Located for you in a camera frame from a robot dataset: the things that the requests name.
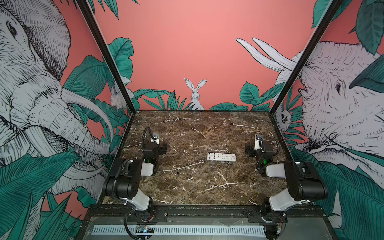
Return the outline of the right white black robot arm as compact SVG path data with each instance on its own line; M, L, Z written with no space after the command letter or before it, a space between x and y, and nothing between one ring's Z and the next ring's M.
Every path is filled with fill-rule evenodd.
M287 187L265 198L260 206L259 215L265 223L281 221L287 210L328 197L328 188L313 163L293 160L274 162L273 157L277 153L271 144L264 143L262 139L256 139L253 146L245 146L245 154L257 159L260 175L286 180Z

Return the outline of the white remote control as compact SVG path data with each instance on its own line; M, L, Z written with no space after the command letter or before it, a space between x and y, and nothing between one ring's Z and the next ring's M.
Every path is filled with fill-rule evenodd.
M207 160L220 162L236 162L235 154L207 153Z

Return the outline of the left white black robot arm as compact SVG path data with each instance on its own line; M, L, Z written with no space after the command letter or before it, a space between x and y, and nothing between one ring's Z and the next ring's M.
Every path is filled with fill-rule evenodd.
M114 201L131 207L143 222L155 217L154 203L139 188L141 177L154 176L158 171L160 156L167 153L167 144L156 142L144 144L141 159L116 159L117 163L110 170L103 194Z

